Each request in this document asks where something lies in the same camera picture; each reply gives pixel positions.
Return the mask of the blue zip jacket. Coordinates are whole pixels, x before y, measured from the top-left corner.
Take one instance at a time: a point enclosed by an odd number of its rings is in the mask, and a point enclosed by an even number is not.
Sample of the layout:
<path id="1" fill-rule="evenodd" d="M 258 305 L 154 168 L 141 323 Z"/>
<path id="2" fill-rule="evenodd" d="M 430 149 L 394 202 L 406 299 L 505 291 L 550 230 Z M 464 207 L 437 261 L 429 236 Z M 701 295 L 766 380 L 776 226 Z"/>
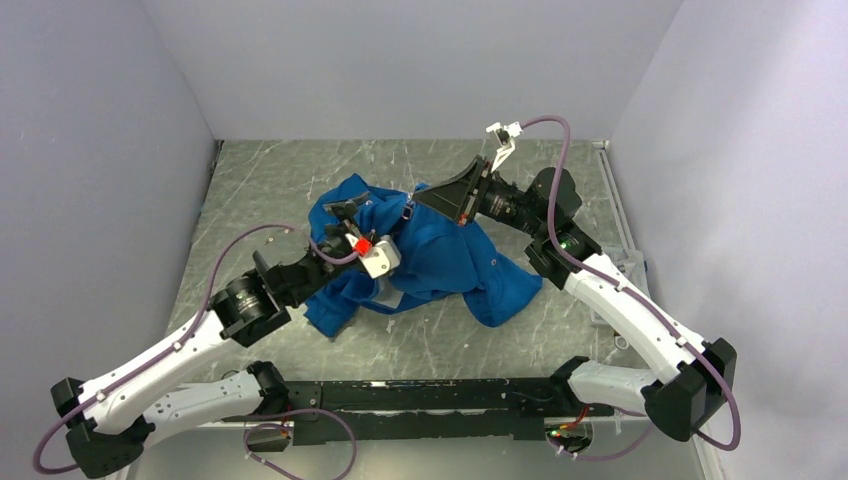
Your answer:
<path id="1" fill-rule="evenodd" d="M 312 238 L 334 222 L 326 204 L 367 197 L 355 220 L 365 230 L 389 235 L 400 264 L 388 276 L 373 279 L 346 271 L 306 301 L 305 316 L 323 335 L 336 336 L 359 308 L 384 315 L 406 312 L 449 295 L 460 294 L 482 325 L 498 327 L 527 307 L 543 286 L 496 250 L 476 223 L 458 226 L 411 201 L 402 191 L 369 185 L 357 174 L 321 195 L 309 212 Z"/>

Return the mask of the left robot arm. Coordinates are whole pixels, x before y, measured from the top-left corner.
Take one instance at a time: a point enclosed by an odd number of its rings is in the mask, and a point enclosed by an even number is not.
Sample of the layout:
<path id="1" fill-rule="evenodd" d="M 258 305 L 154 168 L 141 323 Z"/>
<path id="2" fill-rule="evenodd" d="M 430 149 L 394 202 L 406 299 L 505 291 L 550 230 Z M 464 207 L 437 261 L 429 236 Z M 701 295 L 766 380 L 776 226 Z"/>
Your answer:
<path id="1" fill-rule="evenodd" d="M 283 264 L 256 252 L 250 270 L 222 288 L 208 286 L 190 320 L 124 365 L 91 380 L 67 378 L 55 384 L 51 395 L 58 429 L 65 434 L 73 467 L 101 479 L 129 466 L 155 443 L 198 425 L 230 417 L 287 416 L 289 390 L 268 361 L 218 382 L 190 389 L 181 383 L 286 325 L 291 309 L 341 274 L 373 265 L 381 240 L 355 218 L 369 198 L 362 193 L 325 203 L 332 222 L 301 259 Z"/>

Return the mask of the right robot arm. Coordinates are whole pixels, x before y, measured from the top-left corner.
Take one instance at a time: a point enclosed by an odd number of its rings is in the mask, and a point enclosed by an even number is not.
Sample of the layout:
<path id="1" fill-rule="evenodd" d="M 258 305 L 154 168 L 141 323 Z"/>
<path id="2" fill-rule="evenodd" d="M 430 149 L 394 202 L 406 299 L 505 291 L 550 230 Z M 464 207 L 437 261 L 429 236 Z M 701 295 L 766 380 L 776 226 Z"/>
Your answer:
<path id="1" fill-rule="evenodd" d="M 415 191 L 412 200 L 458 226 L 486 216 L 530 235 L 524 253 L 536 273 L 599 314 L 645 362 L 635 369 L 573 357 L 550 377 L 560 413 L 606 405 L 644 415 L 669 438 L 686 442 L 731 402 L 735 348 L 722 338 L 704 340 L 624 276 L 575 222 L 582 199 L 563 167 L 541 170 L 520 189 L 477 156 L 461 173 Z"/>

